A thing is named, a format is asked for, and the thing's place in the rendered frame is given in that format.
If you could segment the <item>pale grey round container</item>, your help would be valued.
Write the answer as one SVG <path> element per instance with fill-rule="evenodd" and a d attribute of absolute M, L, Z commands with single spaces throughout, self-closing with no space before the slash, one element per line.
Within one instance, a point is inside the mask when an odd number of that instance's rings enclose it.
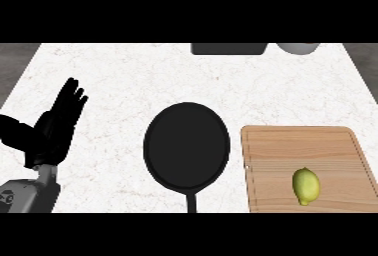
<path fill-rule="evenodd" d="M 279 48 L 295 55 L 310 54 L 319 47 L 318 43 L 279 43 Z"/>

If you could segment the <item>dark grey box appliance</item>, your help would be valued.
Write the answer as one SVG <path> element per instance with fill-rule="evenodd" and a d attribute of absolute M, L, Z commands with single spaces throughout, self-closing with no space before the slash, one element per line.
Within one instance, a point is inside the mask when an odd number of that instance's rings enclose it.
<path fill-rule="evenodd" d="M 261 55 L 266 43 L 192 43 L 194 55 Z"/>

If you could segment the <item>yellow-green lemon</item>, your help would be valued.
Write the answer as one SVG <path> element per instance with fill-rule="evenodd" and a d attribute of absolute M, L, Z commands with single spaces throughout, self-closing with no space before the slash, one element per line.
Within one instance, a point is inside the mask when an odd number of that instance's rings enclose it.
<path fill-rule="evenodd" d="M 292 190 L 301 206 L 307 206 L 319 197 L 319 178 L 307 168 L 297 170 L 292 175 Z"/>

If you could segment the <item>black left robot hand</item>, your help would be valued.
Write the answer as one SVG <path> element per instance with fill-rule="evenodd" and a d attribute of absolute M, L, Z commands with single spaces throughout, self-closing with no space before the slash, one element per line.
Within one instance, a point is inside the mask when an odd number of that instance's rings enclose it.
<path fill-rule="evenodd" d="M 89 97 L 83 95 L 78 80 L 69 78 L 59 91 L 53 106 L 34 126 L 0 114 L 0 142 L 25 153 L 25 167 L 58 166 L 65 160 L 75 125 Z"/>

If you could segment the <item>black frying pan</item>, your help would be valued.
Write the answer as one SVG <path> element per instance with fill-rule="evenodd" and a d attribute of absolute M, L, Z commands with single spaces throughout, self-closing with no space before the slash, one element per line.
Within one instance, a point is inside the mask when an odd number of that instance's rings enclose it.
<path fill-rule="evenodd" d="M 198 103 L 179 103 L 155 116 L 145 134 L 143 158 L 157 182 L 186 195 L 196 212 L 196 193 L 223 173 L 230 137 L 222 118 Z"/>

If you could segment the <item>wooden cutting board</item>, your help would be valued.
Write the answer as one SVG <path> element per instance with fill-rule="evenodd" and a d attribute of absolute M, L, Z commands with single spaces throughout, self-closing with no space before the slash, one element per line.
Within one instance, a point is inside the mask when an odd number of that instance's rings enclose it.
<path fill-rule="evenodd" d="M 241 144 L 253 213 L 378 212 L 378 183 L 350 128 L 245 126 Z M 292 190 L 301 168 L 321 181 L 319 198 L 306 206 Z"/>

